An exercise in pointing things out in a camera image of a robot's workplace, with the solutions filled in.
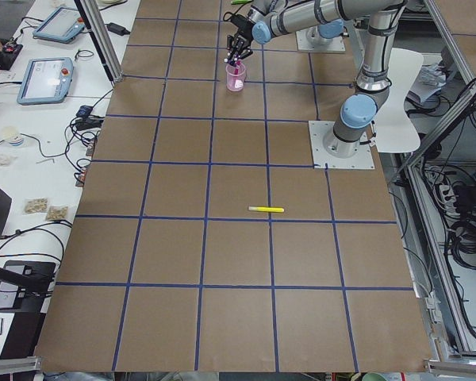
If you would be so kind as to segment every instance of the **white mounting plate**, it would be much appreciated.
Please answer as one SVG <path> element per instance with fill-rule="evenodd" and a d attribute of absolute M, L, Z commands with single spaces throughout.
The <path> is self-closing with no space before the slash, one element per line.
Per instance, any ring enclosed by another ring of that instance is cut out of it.
<path fill-rule="evenodd" d="M 325 45 L 313 45 L 307 40 L 307 29 L 296 32 L 296 41 L 298 50 L 312 53 L 345 53 L 344 40 L 342 37 L 335 37 L 331 42 Z"/>
<path fill-rule="evenodd" d="M 310 145 L 312 146 L 312 158 L 314 168 L 325 169 L 375 169 L 372 153 L 368 144 L 358 146 L 358 151 L 347 159 L 334 157 L 328 153 L 323 145 L 323 138 L 327 131 L 333 128 L 334 121 L 309 121 Z M 360 141 L 367 141 L 367 135 L 363 133 Z"/>

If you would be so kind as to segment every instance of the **robotic arm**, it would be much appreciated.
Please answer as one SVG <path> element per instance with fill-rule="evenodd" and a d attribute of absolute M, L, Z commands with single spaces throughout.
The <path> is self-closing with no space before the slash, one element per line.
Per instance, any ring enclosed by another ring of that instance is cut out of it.
<path fill-rule="evenodd" d="M 338 19 L 351 20 L 370 15 L 367 46 L 355 80 L 355 94 L 342 105 L 333 130 L 324 146 L 337 157 L 355 153 L 363 131 L 388 98 L 388 64 L 398 20 L 406 0 L 255 0 L 242 16 L 228 20 L 237 28 L 228 36 L 228 58 L 232 66 L 252 54 L 253 40 L 266 44 L 272 38 L 326 25 Z"/>

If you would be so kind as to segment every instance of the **yellow marker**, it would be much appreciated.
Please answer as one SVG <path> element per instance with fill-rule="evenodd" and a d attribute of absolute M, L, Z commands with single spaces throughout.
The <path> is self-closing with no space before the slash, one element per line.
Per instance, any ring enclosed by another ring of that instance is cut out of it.
<path fill-rule="evenodd" d="M 270 206 L 249 206 L 251 212 L 284 213 L 284 208 L 274 208 Z"/>

